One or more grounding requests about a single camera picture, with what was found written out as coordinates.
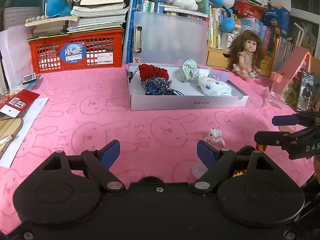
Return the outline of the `row of upright books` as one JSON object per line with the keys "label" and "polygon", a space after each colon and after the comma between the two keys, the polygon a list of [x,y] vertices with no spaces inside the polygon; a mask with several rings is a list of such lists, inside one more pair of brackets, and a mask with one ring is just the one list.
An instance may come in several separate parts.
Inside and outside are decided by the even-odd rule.
{"label": "row of upright books", "polygon": [[208,15],[203,18],[208,22],[208,46],[229,52],[234,38],[246,30],[251,30],[260,37],[264,56],[272,57],[271,67],[277,57],[280,43],[283,42],[280,34],[285,34],[289,25],[291,0],[270,0],[270,3],[263,7],[265,9],[261,21],[251,17],[238,17],[235,14],[231,16],[235,20],[235,28],[231,33],[224,33],[221,30],[221,22],[228,17],[227,12],[210,4],[208,0],[202,0],[199,10]]}

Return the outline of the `black binder clip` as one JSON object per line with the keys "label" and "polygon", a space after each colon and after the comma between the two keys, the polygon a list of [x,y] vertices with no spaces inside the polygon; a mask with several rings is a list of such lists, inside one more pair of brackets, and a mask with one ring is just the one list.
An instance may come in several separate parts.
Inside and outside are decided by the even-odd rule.
{"label": "black binder clip", "polygon": [[127,77],[128,77],[129,83],[131,83],[131,80],[133,79],[133,77],[136,74],[136,72],[138,72],[138,68],[136,68],[134,71],[128,71],[127,72]]}

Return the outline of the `translucent clipboard folder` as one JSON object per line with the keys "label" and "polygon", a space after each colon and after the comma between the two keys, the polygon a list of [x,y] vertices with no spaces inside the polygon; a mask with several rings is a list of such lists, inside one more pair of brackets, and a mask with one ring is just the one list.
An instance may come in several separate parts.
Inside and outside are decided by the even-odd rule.
{"label": "translucent clipboard folder", "polygon": [[183,16],[135,12],[132,62],[206,64],[208,23]]}

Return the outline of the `small calculator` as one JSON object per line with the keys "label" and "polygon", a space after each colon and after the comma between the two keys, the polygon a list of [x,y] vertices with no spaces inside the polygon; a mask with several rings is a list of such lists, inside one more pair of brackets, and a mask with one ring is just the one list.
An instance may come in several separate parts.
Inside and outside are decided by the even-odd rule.
{"label": "small calculator", "polygon": [[30,73],[30,74],[24,75],[22,79],[22,84],[25,85],[25,84],[34,82],[36,81],[36,79],[37,79],[36,73]]}

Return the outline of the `white shallow cardboard box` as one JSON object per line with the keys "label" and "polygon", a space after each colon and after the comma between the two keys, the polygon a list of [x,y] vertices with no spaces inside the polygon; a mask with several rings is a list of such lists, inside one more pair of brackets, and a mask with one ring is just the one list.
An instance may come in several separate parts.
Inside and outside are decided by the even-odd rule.
{"label": "white shallow cardboard box", "polygon": [[[134,71],[138,63],[130,63],[126,71]],[[181,64],[156,64],[157,67],[168,71],[171,88],[183,95],[145,95],[141,85],[139,71],[129,83],[130,107],[133,111],[174,110],[174,109],[214,109],[245,107],[249,95],[228,80],[226,83],[232,88],[232,96],[206,96],[197,85],[189,82],[180,82],[178,71]]]}

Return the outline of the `small white crumpled toy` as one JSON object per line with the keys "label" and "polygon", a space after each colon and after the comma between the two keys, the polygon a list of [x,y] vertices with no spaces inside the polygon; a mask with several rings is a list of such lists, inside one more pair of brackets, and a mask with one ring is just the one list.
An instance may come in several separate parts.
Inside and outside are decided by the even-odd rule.
{"label": "small white crumpled toy", "polygon": [[220,144],[225,147],[225,141],[222,137],[222,131],[219,129],[211,128],[204,141],[209,144]]}

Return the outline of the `pink bunny print cloth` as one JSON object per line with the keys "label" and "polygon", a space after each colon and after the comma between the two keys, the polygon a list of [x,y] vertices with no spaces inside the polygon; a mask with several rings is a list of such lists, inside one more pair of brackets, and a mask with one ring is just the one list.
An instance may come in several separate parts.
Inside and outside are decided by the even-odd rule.
{"label": "pink bunny print cloth", "polygon": [[132,111],[124,68],[84,69],[42,76],[36,92],[47,98],[13,162],[1,162],[1,230],[20,224],[12,203],[18,185],[54,151],[68,155],[101,149],[118,140],[121,153],[111,171],[125,184],[146,176],[166,182],[193,182],[204,171],[196,144],[211,128],[226,147],[253,145],[257,131],[275,130],[272,118],[292,114],[266,100],[267,80],[230,80],[248,96],[244,108]]}

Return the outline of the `purple plush toy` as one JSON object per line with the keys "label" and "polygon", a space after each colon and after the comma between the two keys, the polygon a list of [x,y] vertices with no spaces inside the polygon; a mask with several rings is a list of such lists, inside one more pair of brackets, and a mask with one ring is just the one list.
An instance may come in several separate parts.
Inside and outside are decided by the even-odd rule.
{"label": "purple plush toy", "polygon": [[209,77],[212,77],[218,81],[227,82],[229,80],[229,72],[212,68],[209,71]]}

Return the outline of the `blue floral drawstring pouch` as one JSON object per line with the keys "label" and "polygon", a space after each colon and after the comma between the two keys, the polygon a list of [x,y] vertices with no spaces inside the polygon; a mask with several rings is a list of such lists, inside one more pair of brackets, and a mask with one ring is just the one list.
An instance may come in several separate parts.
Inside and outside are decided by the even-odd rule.
{"label": "blue floral drawstring pouch", "polygon": [[151,77],[142,82],[145,95],[183,95],[182,92],[172,89],[171,81],[163,77]]}

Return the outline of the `clear drinking glass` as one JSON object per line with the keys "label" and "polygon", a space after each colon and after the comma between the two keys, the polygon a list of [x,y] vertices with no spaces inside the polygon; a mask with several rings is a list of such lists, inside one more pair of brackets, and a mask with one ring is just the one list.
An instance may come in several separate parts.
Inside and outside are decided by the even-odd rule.
{"label": "clear drinking glass", "polygon": [[282,108],[285,105],[287,89],[291,81],[284,74],[276,72],[272,72],[271,80],[273,83],[267,94],[267,100],[272,106]]}

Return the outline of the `white paper strip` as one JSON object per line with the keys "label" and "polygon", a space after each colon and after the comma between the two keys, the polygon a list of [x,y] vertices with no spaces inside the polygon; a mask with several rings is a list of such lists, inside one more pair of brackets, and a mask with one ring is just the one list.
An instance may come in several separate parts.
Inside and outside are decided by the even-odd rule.
{"label": "white paper strip", "polygon": [[10,168],[16,154],[22,145],[25,137],[27,136],[30,128],[32,127],[34,121],[44,108],[45,104],[48,102],[49,98],[38,98],[36,99],[33,104],[29,107],[28,111],[22,118],[23,125],[20,131],[17,133],[16,137],[13,141],[9,144],[8,148],[4,152],[3,156],[1,157],[1,167]]}

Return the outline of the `red plastic basket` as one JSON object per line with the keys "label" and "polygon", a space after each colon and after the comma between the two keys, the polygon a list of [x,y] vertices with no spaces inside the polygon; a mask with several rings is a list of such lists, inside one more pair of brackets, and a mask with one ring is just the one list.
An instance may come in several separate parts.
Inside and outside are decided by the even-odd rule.
{"label": "red plastic basket", "polygon": [[112,28],[28,41],[36,74],[122,65],[124,29]]}

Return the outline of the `red crocheted yarn item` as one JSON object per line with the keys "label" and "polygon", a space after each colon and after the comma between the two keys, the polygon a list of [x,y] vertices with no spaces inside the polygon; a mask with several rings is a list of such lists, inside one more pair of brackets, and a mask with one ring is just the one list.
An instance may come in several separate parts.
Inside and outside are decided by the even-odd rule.
{"label": "red crocheted yarn item", "polygon": [[162,77],[167,81],[169,80],[169,74],[166,69],[156,67],[152,64],[145,64],[145,63],[140,64],[138,66],[138,70],[139,70],[140,80],[142,82],[152,77]]}

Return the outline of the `white fluffy plush toy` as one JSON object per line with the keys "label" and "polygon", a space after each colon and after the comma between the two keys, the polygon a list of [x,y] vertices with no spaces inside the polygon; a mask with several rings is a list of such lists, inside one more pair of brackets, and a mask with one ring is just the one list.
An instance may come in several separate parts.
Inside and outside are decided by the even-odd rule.
{"label": "white fluffy plush toy", "polygon": [[232,96],[231,86],[212,77],[199,76],[197,84],[206,96]]}

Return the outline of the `smartphone on stand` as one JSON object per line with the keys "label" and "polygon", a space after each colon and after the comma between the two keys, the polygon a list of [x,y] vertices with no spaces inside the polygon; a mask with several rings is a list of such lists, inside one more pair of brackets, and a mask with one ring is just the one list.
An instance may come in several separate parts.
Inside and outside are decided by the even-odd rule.
{"label": "smartphone on stand", "polygon": [[319,112],[319,77],[302,71],[296,111]]}

